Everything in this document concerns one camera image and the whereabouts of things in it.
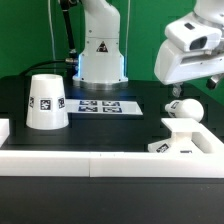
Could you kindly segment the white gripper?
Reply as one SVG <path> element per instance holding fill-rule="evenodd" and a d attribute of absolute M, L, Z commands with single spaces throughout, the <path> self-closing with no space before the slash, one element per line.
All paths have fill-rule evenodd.
<path fill-rule="evenodd" d="M 224 78 L 222 26 L 191 12 L 168 24 L 165 36 L 154 73 L 163 84 L 174 84 L 173 96 L 182 96 L 181 82 L 208 76 L 212 77 L 207 80 L 206 87 L 214 90 Z"/>

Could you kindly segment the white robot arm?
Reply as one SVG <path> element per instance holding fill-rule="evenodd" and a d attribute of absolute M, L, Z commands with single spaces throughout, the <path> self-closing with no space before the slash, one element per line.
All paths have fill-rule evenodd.
<path fill-rule="evenodd" d="M 61 6 L 73 66 L 73 83 L 88 89 L 111 90 L 125 86 L 124 57 L 119 51 L 120 14 L 106 0 L 58 0 Z M 85 48 L 75 49 L 69 9 L 84 7 Z M 224 0 L 196 0 L 194 10 L 168 24 L 166 40 L 157 54 L 154 73 L 173 95 L 181 85 L 206 77 L 214 89 L 224 79 Z"/>

